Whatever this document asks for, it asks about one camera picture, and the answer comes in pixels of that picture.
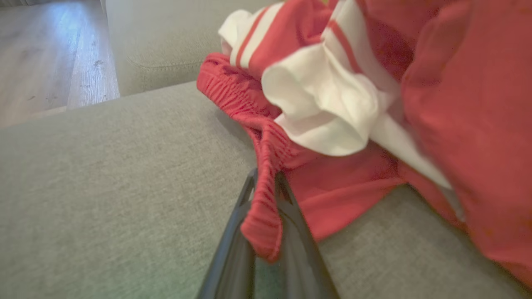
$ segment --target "gray fabric cushion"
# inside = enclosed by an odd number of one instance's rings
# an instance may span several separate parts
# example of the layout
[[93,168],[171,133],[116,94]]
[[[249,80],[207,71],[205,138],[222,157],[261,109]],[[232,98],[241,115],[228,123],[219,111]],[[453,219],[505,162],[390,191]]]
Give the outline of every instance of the gray fabric cushion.
[[218,29],[233,11],[275,0],[107,0],[120,94],[196,80],[200,65],[221,50]]
[[[194,297],[254,166],[193,82],[0,130],[0,298]],[[407,187],[321,250],[342,298],[527,296]]]

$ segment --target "red clothing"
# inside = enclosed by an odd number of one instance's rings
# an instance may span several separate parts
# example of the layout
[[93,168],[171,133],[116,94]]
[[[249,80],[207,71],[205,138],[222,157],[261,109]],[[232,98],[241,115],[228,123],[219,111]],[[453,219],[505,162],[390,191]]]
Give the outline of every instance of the red clothing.
[[242,233],[259,256],[277,259],[282,237],[274,176],[283,170],[316,240],[341,230],[404,183],[397,161],[375,144],[345,157],[329,157],[293,143],[273,121],[280,110],[264,97],[260,83],[210,54],[198,89],[247,131],[257,153],[258,182]]
[[[260,184],[244,235],[259,255],[277,257],[281,225],[272,192],[279,170],[286,170],[317,239],[345,227],[407,181],[486,257],[532,287],[532,2],[356,2],[373,54],[401,84],[405,121],[449,180],[465,221],[431,180],[379,146],[327,157],[294,144],[273,121],[281,111],[264,98],[262,72],[318,43],[332,10],[318,0],[289,0],[256,55],[239,69],[226,56],[211,54],[197,82],[254,140]],[[347,56],[356,52],[346,48],[348,32],[334,22],[328,28]],[[364,72],[356,56],[348,60],[352,71]]]

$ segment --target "wooden floor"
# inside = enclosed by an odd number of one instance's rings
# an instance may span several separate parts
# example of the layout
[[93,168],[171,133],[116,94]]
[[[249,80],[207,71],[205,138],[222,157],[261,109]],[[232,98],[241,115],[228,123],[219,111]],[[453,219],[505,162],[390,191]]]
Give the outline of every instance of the wooden floor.
[[99,0],[0,9],[0,128],[117,97]]

